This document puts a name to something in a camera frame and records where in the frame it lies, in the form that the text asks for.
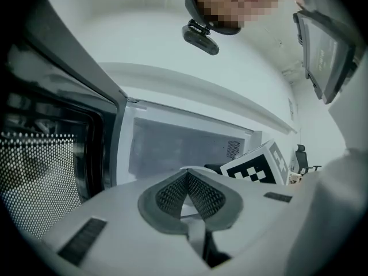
ceiling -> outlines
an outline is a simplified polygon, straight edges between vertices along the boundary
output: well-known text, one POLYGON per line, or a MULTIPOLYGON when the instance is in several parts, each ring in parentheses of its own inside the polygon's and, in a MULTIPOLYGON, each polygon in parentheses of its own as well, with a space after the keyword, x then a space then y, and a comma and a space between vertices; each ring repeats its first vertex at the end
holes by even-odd
MULTIPOLYGON (((116 11, 125 7, 160 8, 186 13, 184 0, 91 1, 94 14, 102 14, 102 9, 116 11)), ((279 0, 278 8, 273 9, 270 15, 247 23, 238 35, 256 48, 291 83, 304 77, 302 47, 298 43, 297 28, 293 22, 293 13, 297 11, 298 7, 293 0, 279 0)))

camera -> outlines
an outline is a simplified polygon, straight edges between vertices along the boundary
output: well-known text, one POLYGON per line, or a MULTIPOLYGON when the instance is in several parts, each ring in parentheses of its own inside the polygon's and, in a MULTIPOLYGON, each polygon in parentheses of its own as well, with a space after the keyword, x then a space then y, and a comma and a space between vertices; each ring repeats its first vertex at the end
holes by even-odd
POLYGON ((182 34, 185 41, 210 55, 216 55, 219 52, 219 46, 208 37, 210 29, 198 24, 195 20, 190 20, 183 26, 182 34))

white wall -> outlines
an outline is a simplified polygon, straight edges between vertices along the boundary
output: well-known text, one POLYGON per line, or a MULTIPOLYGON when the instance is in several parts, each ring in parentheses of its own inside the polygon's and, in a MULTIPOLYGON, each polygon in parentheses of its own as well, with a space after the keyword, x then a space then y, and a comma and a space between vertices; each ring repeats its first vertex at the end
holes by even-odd
MULTIPOLYGON (((51 2, 97 62, 134 64, 177 72, 182 79, 185 76, 196 79, 202 87, 202 95, 210 91, 206 90, 206 84, 216 87, 211 90, 216 90, 216 94, 205 100, 200 99, 200 93, 188 99, 188 94, 180 95, 178 92, 183 86, 178 86, 174 95, 165 91, 167 86, 158 85, 152 91, 152 87, 147 88, 149 85, 142 86, 144 81, 152 79, 147 74, 139 82, 136 75, 127 77, 124 71, 107 71, 128 95, 211 116, 251 130, 265 131, 277 141, 286 162, 289 162, 293 131, 298 126, 290 118, 288 99, 294 102, 291 87, 243 36, 213 33, 212 38, 219 44, 220 53, 210 56, 183 40, 181 28, 188 22, 189 15, 158 9, 125 8, 116 12, 101 11, 102 16, 91 16, 93 4, 88 0, 51 2)), ((165 83, 171 85, 171 92, 177 84, 167 79, 165 83)))
POLYGON ((91 17, 90 0, 49 0, 72 33, 76 33, 91 17))
POLYGON ((294 129, 290 85, 242 37, 213 34, 220 53, 210 56, 185 42, 189 17, 167 11, 126 10, 94 17, 76 34, 99 63, 165 68, 232 90, 294 129))
POLYGON ((342 156, 346 149, 344 138, 328 111, 331 105, 318 100, 310 80, 297 82, 293 91, 300 123, 295 144, 305 146, 310 166, 325 166, 342 156))

mesh pad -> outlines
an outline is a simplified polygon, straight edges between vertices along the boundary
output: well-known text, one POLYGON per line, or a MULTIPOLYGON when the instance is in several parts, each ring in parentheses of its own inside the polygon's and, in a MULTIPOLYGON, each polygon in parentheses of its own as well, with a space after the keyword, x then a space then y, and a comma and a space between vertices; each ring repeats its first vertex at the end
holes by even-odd
POLYGON ((193 170, 183 170, 148 188, 139 197, 139 212, 162 233, 187 235, 187 225, 180 221, 187 194, 208 231, 230 228, 243 208, 243 200, 234 190, 193 170))
POLYGON ((225 195, 198 179, 187 174, 187 189, 190 199, 198 213, 206 220, 216 214, 225 204, 225 195))
POLYGON ((156 203, 160 210, 179 219, 187 195, 186 184, 186 175, 183 175, 159 190, 156 195, 156 203))
POLYGON ((231 159, 234 158, 239 153, 239 149, 240 149, 239 141, 229 141, 226 156, 231 159))
POLYGON ((19 229, 38 238, 81 205, 71 136, 0 138, 0 197, 19 229))

